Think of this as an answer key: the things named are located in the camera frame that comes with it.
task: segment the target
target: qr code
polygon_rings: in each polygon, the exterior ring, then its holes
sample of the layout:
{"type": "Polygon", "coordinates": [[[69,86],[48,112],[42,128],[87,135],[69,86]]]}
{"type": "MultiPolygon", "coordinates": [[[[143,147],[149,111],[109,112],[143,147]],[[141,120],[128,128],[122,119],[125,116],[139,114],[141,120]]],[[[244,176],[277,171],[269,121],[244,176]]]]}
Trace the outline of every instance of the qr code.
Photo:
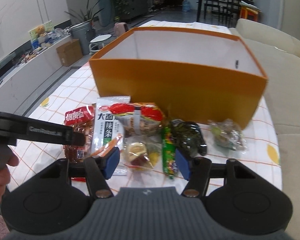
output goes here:
{"type": "Polygon", "coordinates": [[[77,150],[77,159],[84,158],[84,150],[77,150]]]}

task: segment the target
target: orange stool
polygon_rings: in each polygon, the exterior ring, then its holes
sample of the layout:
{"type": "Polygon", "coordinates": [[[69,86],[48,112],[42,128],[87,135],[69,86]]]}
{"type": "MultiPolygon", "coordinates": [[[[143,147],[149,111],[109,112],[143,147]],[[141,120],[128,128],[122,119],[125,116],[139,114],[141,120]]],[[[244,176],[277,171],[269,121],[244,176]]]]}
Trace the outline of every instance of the orange stool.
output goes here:
{"type": "Polygon", "coordinates": [[[246,7],[246,6],[241,6],[240,17],[239,18],[248,19],[249,15],[253,17],[253,20],[255,22],[258,21],[259,11],[253,10],[253,9],[251,9],[249,7],[246,7]]]}

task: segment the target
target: white stool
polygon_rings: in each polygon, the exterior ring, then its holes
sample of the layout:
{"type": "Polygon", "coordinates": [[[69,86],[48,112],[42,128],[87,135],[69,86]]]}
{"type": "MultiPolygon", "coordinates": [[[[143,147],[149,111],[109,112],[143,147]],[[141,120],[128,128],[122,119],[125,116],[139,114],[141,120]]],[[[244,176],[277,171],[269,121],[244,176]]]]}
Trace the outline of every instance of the white stool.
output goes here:
{"type": "Polygon", "coordinates": [[[95,37],[93,40],[90,41],[90,44],[89,44],[89,51],[90,51],[90,55],[94,54],[95,52],[99,51],[100,49],[97,49],[97,50],[93,50],[92,48],[94,46],[97,46],[101,43],[102,47],[104,47],[104,41],[109,39],[111,37],[111,34],[105,34],[105,35],[100,35],[100,36],[97,36],[95,37]]]}

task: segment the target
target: cardboard box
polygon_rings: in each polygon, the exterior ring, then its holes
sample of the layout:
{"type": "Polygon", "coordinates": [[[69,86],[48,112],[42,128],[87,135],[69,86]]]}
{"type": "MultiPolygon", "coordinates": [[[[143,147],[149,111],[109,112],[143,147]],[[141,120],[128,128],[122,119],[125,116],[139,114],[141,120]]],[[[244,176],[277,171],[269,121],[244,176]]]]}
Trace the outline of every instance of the cardboard box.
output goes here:
{"type": "Polygon", "coordinates": [[[83,57],[79,39],[73,39],[57,48],[63,66],[69,67],[83,57]]]}
{"type": "Polygon", "coordinates": [[[231,118],[244,129],[267,76],[238,36],[175,27],[131,29],[91,59],[101,97],[154,102],[170,118],[231,118]]]}

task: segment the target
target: white checkered tablecloth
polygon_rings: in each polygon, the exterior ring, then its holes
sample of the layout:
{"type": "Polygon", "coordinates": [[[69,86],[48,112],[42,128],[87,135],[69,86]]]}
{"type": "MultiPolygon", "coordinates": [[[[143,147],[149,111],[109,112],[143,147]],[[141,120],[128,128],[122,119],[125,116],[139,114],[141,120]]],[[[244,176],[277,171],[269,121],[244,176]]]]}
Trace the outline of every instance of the white checkered tablecloth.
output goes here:
{"type": "MultiPolygon", "coordinates": [[[[144,26],[175,26],[199,29],[217,29],[228,33],[226,27],[199,23],[168,23],[150,21],[144,26]]],[[[64,81],[42,104],[30,115],[31,118],[62,124],[65,112],[79,106],[85,106],[97,101],[99,97],[92,72],[87,63],[64,81]]],[[[207,158],[214,163],[226,163],[228,158],[236,158],[244,165],[258,173],[277,188],[282,189],[282,175],[278,140],[274,126],[264,98],[249,123],[243,131],[248,145],[248,152],[241,153],[228,151],[214,145],[209,126],[200,125],[204,139],[208,146],[207,158]]],[[[30,179],[36,173],[50,165],[58,158],[64,157],[62,145],[29,142],[18,140],[16,147],[11,147],[18,155],[20,164],[9,167],[12,179],[8,185],[10,190],[30,179]]],[[[128,171],[127,176],[112,176],[108,181],[114,194],[120,187],[170,187],[175,186],[179,193],[187,184],[181,174],[170,180],[162,172],[161,160],[152,171],[128,171]]],[[[85,183],[74,182],[73,185],[88,193],[85,183]]],[[[208,194],[223,185],[223,179],[211,179],[208,194]]]]}

